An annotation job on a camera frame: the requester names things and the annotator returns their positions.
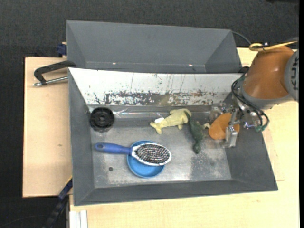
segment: black cable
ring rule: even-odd
[[[253,111],[257,114],[257,116],[258,116],[258,118],[260,120],[260,127],[256,128],[256,130],[258,132],[259,131],[263,131],[263,130],[265,130],[265,128],[269,124],[269,118],[268,118],[268,116],[259,107],[257,107],[253,103],[251,103],[248,100],[246,100],[243,96],[240,96],[239,94],[237,94],[235,92],[235,87],[236,87],[237,83],[240,82],[240,81],[242,81],[242,80],[244,80],[244,78],[245,78],[245,73],[241,76],[241,78],[237,79],[236,81],[234,81],[232,83],[231,92],[232,92],[233,96],[236,97],[240,102],[242,102],[243,104],[245,104],[245,105],[247,105],[247,106],[249,106],[249,107],[251,107],[253,109]],[[264,125],[263,125],[262,116],[264,116],[266,118],[266,123]]]
[[[241,35],[240,33],[237,33],[235,31],[232,32],[233,34],[240,36],[241,38],[243,38],[249,45],[251,45],[250,40],[248,40],[245,36]]]

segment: green toy dinosaur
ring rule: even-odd
[[[195,140],[195,143],[193,145],[193,150],[196,154],[198,154],[201,150],[201,145],[200,145],[201,141],[205,137],[202,131],[203,129],[205,129],[205,127],[200,125],[199,122],[194,121],[187,112],[185,112],[185,114],[188,118],[190,132],[192,133],[192,136]]]

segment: white strip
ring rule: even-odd
[[[76,228],[81,228],[80,213],[76,213]]]
[[[76,212],[70,211],[69,212],[69,228],[77,228],[76,226]]]
[[[88,228],[86,210],[80,211],[80,223],[81,223],[81,228]]]

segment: wire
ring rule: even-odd
[[[268,50],[272,50],[272,49],[279,48],[279,47],[282,47],[282,46],[287,46],[287,45],[290,45],[290,44],[293,44],[293,43],[296,43],[296,42],[298,42],[298,40],[288,41],[288,42],[273,45],[273,46],[264,46],[261,43],[253,43],[249,46],[249,50],[250,51],[268,51]]]
[[[237,36],[240,36],[240,37],[243,38],[249,45],[251,45],[250,40],[248,40],[245,36],[243,36],[243,35],[241,35],[241,34],[235,32],[235,31],[233,31],[232,33],[235,34],[235,35],[237,35]]]
[[[256,115],[258,116],[258,118],[260,120],[260,125],[258,127],[256,127],[256,131],[257,132],[263,131],[263,130],[266,129],[266,127],[268,126],[268,124],[270,122],[268,116],[259,107],[257,107],[253,103],[246,100],[243,96],[241,96],[241,95],[239,95],[235,92],[236,85],[238,84],[238,82],[243,81],[245,79],[245,74],[246,73],[244,73],[239,79],[237,79],[236,81],[234,81],[232,83],[231,92],[232,92],[233,96],[236,97],[240,102],[242,102],[243,104],[245,104],[245,105],[247,105],[247,106],[249,106],[250,108],[253,109],[253,112],[256,113]],[[263,124],[262,116],[264,116],[266,118],[266,123],[265,124]]]

